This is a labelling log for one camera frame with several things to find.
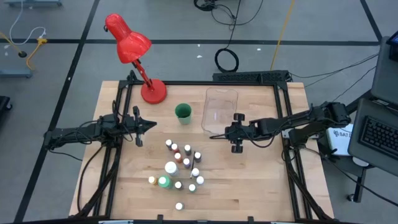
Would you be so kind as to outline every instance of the black metal frame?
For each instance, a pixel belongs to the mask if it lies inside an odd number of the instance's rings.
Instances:
[[[132,86],[134,85],[142,85],[144,82],[140,80],[133,80],[128,81],[128,80],[121,80],[119,81],[118,85],[118,93],[116,95],[116,106],[117,110],[119,111],[119,106],[120,106],[120,101],[121,101],[121,96],[124,88],[127,86],[127,95],[126,95],[126,101],[124,104],[124,110],[123,114],[127,114],[128,112],[128,107],[129,107],[129,102],[131,99],[131,92],[132,92]],[[276,108],[277,108],[277,114],[278,118],[283,117],[282,114],[282,105],[280,102],[280,96],[279,96],[279,90],[281,89],[283,94],[284,94],[284,100],[285,100],[285,107],[286,107],[286,112],[287,115],[292,114],[292,108],[290,105],[290,98],[289,98],[289,92],[287,89],[287,84],[286,82],[244,82],[244,83],[237,83],[237,82],[214,82],[214,81],[201,81],[201,82],[196,82],[196,81],[164,81],[166,85],[219,85],[219,86],[229,86],[229,85],[238,85],[238,86],[271,86],[274,89],[274,95],[275,95],[275,103],[276,103]],[[119,165],[119,160],[120,160],[120,155],[121,155],[121,146],[123,143],[123,139],[120,138],[118,142],[118,146],[116,148],[116,154],[115,154],[115,163],[117,163],[117,166]],[[284,141],[282,139],[282,145],[284,148],[288,147],[289,144],[287,141]],[[104,155],[103,159],[103,166],[101,168],[101,176],[99,179],[99,183],[102,183],[105,176],[106,176],[106,171],[108,170],[108,164],[109,160],[111,157],[111,148],[107,147],[106,152]],[[290,161],[290,154],[286,151],[285,153],[285,158],[286,161]],[[303,165],[300,157],[300,153],[298,152],[296,155],[296,164],[297,164],[297,171],[298,171],[298,177],[303,183],[304,186],[305,184],[305,177],[304,177],[304,171],[303,171]],[[112,204],[113,204],[113,197],[114,197],[114,191],[115,191],[115,185],[116,185],[116,180],[117,180],[117,170],[116,173],[113,175],[113,178],[111,180],[111,185],[109,188],[109,193],[108,193],[108,199],[106,202],[106,211],[105,211],[105,216],[110,217],[111,216],[111,210],[112,210]],[[289,181],[289,189],[290,189],[290,197],[292,201],[292,209],[294,213],[294,219],[297,222],[297,220],[300,219],[300,210],[299,210],[299,202],[297,200],[297,192],[295,189],[295,184],[293,180],[289,177],[288,175],[288,181]],[[304,210],[305,210],[305,220],[311,220],[312,219],[312,213],[311,213],[311,208],[309,203],[307,202],[306,198],[303,196],[303,203],[304,203]],[[98,199],[98,201],[95,204],[93,215],[99,215],[100,213],[100,206],[101,206],[101,197]]]

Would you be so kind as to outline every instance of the white bottle cap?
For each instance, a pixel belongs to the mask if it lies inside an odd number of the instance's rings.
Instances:
[[[195,184],[190,184],[190,185],[189,185],[189,190],[190,190],[190,191],[194,191],[194,190],[196,190],[196,188],[197,188],[197,187],[195,186]]]
[[[199,170],[198,170],[198,168],[193,168],[193,170],[192,170],[192,175],[193,175],[194,177],[197,177],[197,176],[199,175]]]
[[[173,142],[170,139],[166,140],[166,146],[171,146],[172,144]]]
[[[160,184],[166,184],[166,178],[165,177],[160,177],[159,178],[159,183]]]
[[[202,177],[202,176],[199,176],[198,178],[197,178],[197,183],[198,184],[203,184],[205,182],[205,180],[204,180],[204,178]]]
[[[173,143],[173,144],[172,144],[172,149],[173,149],[173,150],[176,150],[177,148],[178,148],[177,144]]]
[[[190,162],[189,162],[189,159],[188,158],[185,158],[184,160],[183,160],[183,163],[185,164],[185,165],[188,165]]]
[[[174,187],[175,187],[176,189],[180,189],[180,188],[182,187],[181,182],[177,181],[177,182],[174,184]]]
[[[174,174],[177,171],[177,165],[174,162],[167,162],[164,169],[168,174]]]
[[[184,208],[184,205],[182,204],[182,203],[176,203],[175,204],[175,209],[177,209],[177,210],[182,210]]]
[[[195,158],[200,159],[200,156],[201,156],[200,152],[195,152]]]
[[[149,181],[149,183],[153,184],[156,181],[156,179],[155,179],[155,177],[149,177],[148,181]]]

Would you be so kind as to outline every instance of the wooden tabletop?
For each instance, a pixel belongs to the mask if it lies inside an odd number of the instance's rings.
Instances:
[[[103,82],[94,119],[112,113],[111,103],[116,98],[117,87],[118,82]],[[288,87],[293,113],[307,110],[303,84],[288,83]],[[201,126],[208,88],[238,92],[236,112],[246,115],[245,124],[252,119],[277,117],[273,87],[170,85],[167,87],[166,99],[158,105],[150,105],[141,98],[141,86],[134,86],[129,113],[132,114],[132,106],[137,105],[142,118],[156,121],[157,125],[142,136],[144,147],[137,147],[134,142],[123,142],[111,218],[153,220],[158,214],[163,214],[165,220],[238,221],[247,220],[248,216],[253,216],[255,221],[294,220],[287,172],[280,157],[281,136],[278,135],[272,145],[265,149],[244,141],[242,154],[231,153],[231,144],[227,140],[209,139]],[[285,111],[283,97],[281,100]],[[182,126],[178,123],[174,109],[179,103],[188,103],[192,107],[191,124]],[[189,144],[193,150],[202,153],[202,161],[195,167],[199,168],[205,183],[199,185],[194,194],[187,189],[194,180],[189,178],[190,172],[182,164],[178,164],[180,175],[172,180],[181,181],[185,186],[183,191],[166,190],[148,183],[149,176],[166,175],[165,163],[174,161],[174,154],[165,146],[166,139],[171,139],[180,147]],[[93,143],[86,147],[81,168],[99,146],[99,143]],[[318,150],[314,140],[309,140],[307,147]],[[92,160],[85,172],[81,205],[90,199],[98,186],[104,152],[103,149]],[[307,189],[326,214],[332,217],[321,160],[312,152],[301,153]],[[76,193],[77,187],[70,214],[77,212]],[[105,201],[101,206],[102,213]],[[185,209],[177,211],[177,202],[183,202]],[[302,204],[300,213],[304,217]]]

